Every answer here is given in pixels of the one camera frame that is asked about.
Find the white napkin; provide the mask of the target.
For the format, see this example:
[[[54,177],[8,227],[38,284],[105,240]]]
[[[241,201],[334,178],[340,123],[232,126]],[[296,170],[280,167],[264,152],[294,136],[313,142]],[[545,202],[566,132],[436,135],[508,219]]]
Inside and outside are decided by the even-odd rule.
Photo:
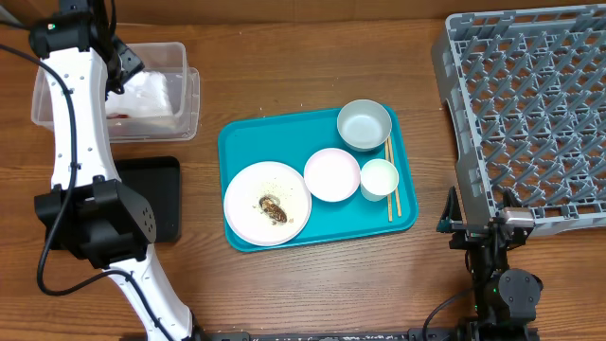
[[[164,74],[143,71],[124,85],[122,95],[111,92],[105,103],[106,116],[125,114],[129,118],[164,117],[172,114],[168,82]]]

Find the red snack wrapper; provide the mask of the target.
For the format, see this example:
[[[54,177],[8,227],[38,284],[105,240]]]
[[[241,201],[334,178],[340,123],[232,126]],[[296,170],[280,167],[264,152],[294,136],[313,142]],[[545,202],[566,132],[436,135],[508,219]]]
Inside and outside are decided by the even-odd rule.
[[[125,119],[129,118],[128,115],[125,114],[110,114],[107,116],[107,119]]]

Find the small white cup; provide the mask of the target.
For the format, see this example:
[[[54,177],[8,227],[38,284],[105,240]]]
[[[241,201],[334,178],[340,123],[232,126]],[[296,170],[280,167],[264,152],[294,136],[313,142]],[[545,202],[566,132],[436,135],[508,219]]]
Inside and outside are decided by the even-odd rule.
[[[361,192],[371,202],[381,201],[395,191],[400,175],[396,167],[384,159],[372,159],[361,169]]]

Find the large white plate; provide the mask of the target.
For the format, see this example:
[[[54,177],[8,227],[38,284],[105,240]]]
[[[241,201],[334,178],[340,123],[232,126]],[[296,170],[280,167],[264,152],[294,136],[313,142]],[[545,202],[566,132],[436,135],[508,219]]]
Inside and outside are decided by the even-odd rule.
[[[274,224],[261,210],[259,199],[271,197],[286,213],[285,224]],[[307,224],[312,196],[292,167],[263,161],[239,171],[223,197],[223,213],[231,230],[256,246],[276,246],[293,239]]]

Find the brown food scrap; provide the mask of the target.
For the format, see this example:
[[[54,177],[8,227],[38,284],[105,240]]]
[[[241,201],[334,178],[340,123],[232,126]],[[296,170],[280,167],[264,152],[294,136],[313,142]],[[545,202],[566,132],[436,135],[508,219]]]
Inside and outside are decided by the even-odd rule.
[[[285,224],[288,221],[285,211],[271,197],[263,196],[258,203],[274,224]]]

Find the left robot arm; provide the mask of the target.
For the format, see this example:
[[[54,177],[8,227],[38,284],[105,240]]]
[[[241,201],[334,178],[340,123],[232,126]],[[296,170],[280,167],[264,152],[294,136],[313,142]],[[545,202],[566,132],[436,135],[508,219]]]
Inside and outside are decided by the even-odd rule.
[[[155,253],[158,224],[150,202],[116,170],[105,100],[121,94],[138,72],[115,35],[116,16],[101,1],[62,1],[36,23],[29,43],[50,89],[55,136],[51,191],[34,199],[46,226],[37,283],[49,296],[71,294],[45,285],[49,251],[68,250],[111,278],[129,300],[150,340],[200,340],[193,313],[175,294]]]

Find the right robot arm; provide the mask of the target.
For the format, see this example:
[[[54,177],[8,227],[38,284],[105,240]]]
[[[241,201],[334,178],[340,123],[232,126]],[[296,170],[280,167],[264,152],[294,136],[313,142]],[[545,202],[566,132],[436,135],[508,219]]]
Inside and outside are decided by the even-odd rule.
[[[473,295],[475,317],[464,317],[444,337],[446,340],[538,340],[528,324],[536,319],[536,306],[544,288],[526,270],[508,264],[508,251],[526,243],[534,230],[530,211],[520,206],[512,192],[505,193],[503,210],[485,224],[463,221],[455,188],[450,188],[437,231],[451,236],[449,247],[465,252],[465,266],[472,287],[448,298],[426,318],[422,338],[430,338],[429,323],[452,302]]]

